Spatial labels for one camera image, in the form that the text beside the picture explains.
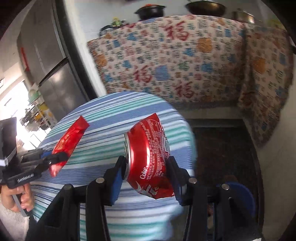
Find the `white fuzzy sleeve forearm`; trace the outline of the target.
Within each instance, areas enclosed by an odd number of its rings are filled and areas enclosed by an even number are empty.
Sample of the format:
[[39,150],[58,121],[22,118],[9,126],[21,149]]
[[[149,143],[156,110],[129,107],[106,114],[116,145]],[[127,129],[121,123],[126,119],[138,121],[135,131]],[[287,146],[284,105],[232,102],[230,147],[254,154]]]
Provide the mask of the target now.
[[25,240],[29,230],[29,217],[14,212],[1,204],[1,231],[8,240]]

